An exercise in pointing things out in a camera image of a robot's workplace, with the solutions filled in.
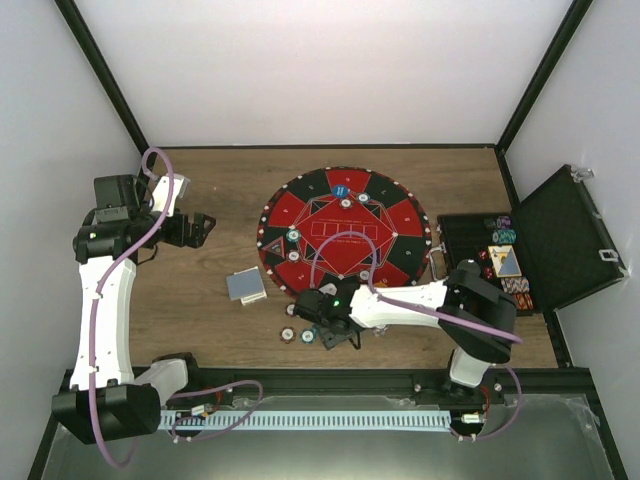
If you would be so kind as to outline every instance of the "wooden tabletop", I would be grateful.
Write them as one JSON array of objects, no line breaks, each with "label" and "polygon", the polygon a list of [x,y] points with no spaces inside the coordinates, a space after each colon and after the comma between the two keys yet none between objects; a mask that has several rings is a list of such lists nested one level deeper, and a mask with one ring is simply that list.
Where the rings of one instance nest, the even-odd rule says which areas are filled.
[{"label": "wooden tabletop", "polygon": [[[256,248],[265,203],[297,175],[326,166],[370,168],[414,193],[435,235],[437,215],[508,211],[509,201],[491,149],[199,149],[168,150],[176,173],[191,179],[182,212],[211,215],[217,226],[197,250],[160,245],[155,261],[140,266],[130,317],[131,361],[192,352],[201,366],[287,368],[441,368],[454,343],[440,330],[391,327],[384,337],[365,332],[362,350],[348,343],[327,351],[318,340],[284,344],[280,330],[309,327],[285,315],[292,299],[264,272]],[[156,172],[164,172],[158,160]],[[141,252],[143,260],[148,252]],[[259,266],[268,298],[232,302],[226,277]],[[443,264],[438,262],[440,271]],[[426,273],[421,283],[430,281]],[[512,365],[555,367],[541,316],[521,317]]]}]

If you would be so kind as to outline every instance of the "metal grille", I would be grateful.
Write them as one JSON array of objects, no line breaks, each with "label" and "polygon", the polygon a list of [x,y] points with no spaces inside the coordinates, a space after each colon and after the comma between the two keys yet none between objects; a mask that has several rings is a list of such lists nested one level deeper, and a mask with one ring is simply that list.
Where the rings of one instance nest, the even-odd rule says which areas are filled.
[{"label": "metal grille", "polygon": [[[219,411],[206,419],[188,419],[176,430],[222,430],[242,417],[244,411]],[[163,411],[159,429],[171,430],[177,412]],[[449,412],[254,412],[236,430],[395,430],[448,432]]]}]

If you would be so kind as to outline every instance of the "purple cable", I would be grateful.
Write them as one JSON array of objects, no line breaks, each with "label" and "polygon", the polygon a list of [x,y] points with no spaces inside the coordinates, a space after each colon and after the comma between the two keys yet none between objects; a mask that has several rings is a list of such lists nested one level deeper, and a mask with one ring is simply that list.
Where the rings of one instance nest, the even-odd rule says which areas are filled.
[{"label": "purple cable", "polygon": [[380,292],[383,290],[377,289],[373,286],[373,273],[375,272],[375,269],[376,269],[376,247],[371,241],[371,239],[367,237],[364,233],[340,232],[330,236],[324,242],[322,242],[322,244],[320,245],[320,248],[316,250],[316,254],[313,256],[313,262],[311,264],[311,280],[310,280],[311,288],[315,288],[314,277],[315,277],[316,266],[318,263],[320,252],[322,252],[324,247],[326,247],[330,242],[334,241],[336,238],[344,237],[346,235],[349,235],[349,236],[353,235],[355,237],[363,238],[371,247],[372,261],[371,261],[371,269],[369,270],[369,279],[367,281],[367,285],[369,286],[369,290],[371,290],[371,293],[377,295],[378,300],[382,300],[383,302],[388,303],[389,305],[393,305],[395,307],[406,308],[407,310],[412,310],[414,312],[430,315],[432,317],[439,318],[440,320],[444,320],[445,322],[460,325],[461,327],[466,327],[471,330],[476,330],[478,332],[486,333],[488,335],[493,335],[494,337],[504,338],[505,340],[509,340],[510,342],[513,342],[513,343],[519,343],[519,344],[523,343],[520,337],[512,333],[503,332],[502,330],[498,330],[497,328],[487,327],[485,325],[478,325],[469,320],[465,320],[464,318],[458,318],[458,317],[454,317],[453,315],[449,315],[447,313],[438,312],[437,310],[426,307],[424,305],[415,305],[413,303],[402,302],[400,300],[394,300],[392,298],[388,298],[382,295],[382,293]]},{"label": "purple cable", "polygon": [[[220,435],[224,435],[225,433],[230,432],[231,430],[236,428],[238,425],[243,423],[247,418],[249,418],[253,414],[253,412],[256,411],[256,409],[260,405],[260,402],[262,402],[262,397],[263,397],[262,384],[260,382],[255,381],[255,380],[241,380],[239,382],[229,383],[228,385],[223,385],[221,387],[209,388],[207,390],[200,390],[199,392],[177,393],[177,394],[175,394],[174,396],[171,397],[171,399],[188,398],[188,397],[200,397],[202,395],[210,395],[210,394],[216,393],[216,392],[223,392],[223,391],[227,390],[228,388],[242,387],[244,385],[254,385],[254,386],[258,387],[258,400],[256,400],[255,405],[253,407],[251,407],[249,409],[249,411],[247,411],[247,413],[245,413],[242,417],[240,417],[238,420],[236,420],[234,423],[232,423],[228,427],[226,427],[226,428],[224,428],[224,429],[222,429],[222,430],[220,430],[218,432],[211,433],[209,435],[198,435],[197,437],[191,437],[191,440],[189,440],[189,441],[201,442],[203,440],[209,440],[211,438],[219,437]],[[191,418],[195,418],[195,417],[182,417],[181,419],[177,420],[173,424],[173,427],[171,428],[171,434],[173,435],[174,440],[179,441],[178,439],[181,438],[181,437],[178,436],[178,433],[176,432],[176,427],[178,425],[180,425],[180,423],[182,423],[182,422],[184,422],[186,420],[189,420]]]},{"label": "purple cable", "polygon": [[460,435],[458,432],[456,432],[453,428],[449,428],[449,430],[451,431],[453,436],[457,437],[458,440],[460,440],[460,439],[462,439],[462,440],[471,440],[473,442],[479,442],[480,440],[490,440],[492,438],[497,437],[501,433],[504,433],[504,431],[507,428],[509,428],[513,422],[516,421],[516,418],[518,418],[518,414],[520,413],[520,407],[522,406],[522,386],[520,385],[520,380],[518,380],[518,376],[516,375],[516,372],[513,371],[513,368],[511,368],[511,367],[504,367],[504,368],[507,370],[507,372],[509,372],[509,375],[511,375],[511,378],[513,378],[513,381],[516,384],[516,390],[518,392],[518,398],[516,400],[516,402],[517,402],[516,403],[516,409],[513,412],[513,415],[511,415],[509,420],[507,420],[507,423],[505,423],[503,426],[501,426],[495,432],[491,432],[491,433],[489,433],[487,435],[482,435],[481,437],[476,437],[475,440],[473,440],[473,437],[464,437],[464,436]]},{"label": "purple cable", "polygon": [[[98,282],[98,287],[96,288],[96,293],[98,297],[102,296],[102,290],[104,289],[109,276],[114,272],[114,270],[120,265],[126,258],[128,258],[132,253],[138,250],[142,245],[144,245],[147,240],[149,240],[160,228],[162,222],[164,222],[165,218],[167,218],[167,214],[169,213],[169,207],[171,206],[171,199],[173,198],[173,166],[171,165],[171,161],[166,153],[164,153],[159,148],[151,147],[144,152],[142,156],[142,171],[151,177],[154,180],[158,180],[159,176],[151,172],[147,168],[147,160],[149,159],[149,155],[152,153],[157,153],[162,161],[167,167],[167,176],[169,177],[169,195],[168,200],[164,206],[164,209],[160,213],[160,216],[156,220],[156,223],[153,224],[151,229],[136,243],[131,245],[122,255],[120,255],[115,262],[111,264],[111,266],[104,272],[104,275]],[[98,317],[98,303],[100,302],[100,298],[96,298],[91,303],[91,316],[89,319],[89,366],[95,369],[96,366],[96,320]],[[91,372],[89,374],[89,413],[91,416],[91,428],[93,430],[93,435],[96,439],[96,444],[100,449],[100,453],[107,461],[109,465],[115,468],[124,468],[131,461],[131,457],[133,456],[133,452],[136,447],[137,439],[134,439],[133,445],[131,446],[131,450],[127,454],[126,458],[123,462],[116,461],[109,453],[109,449],[104,441],[104,437],[102,436],[102,431],[100,430],[100,417],[98,416],[98,405],[96,399],[96,374],[95,372]]]}]

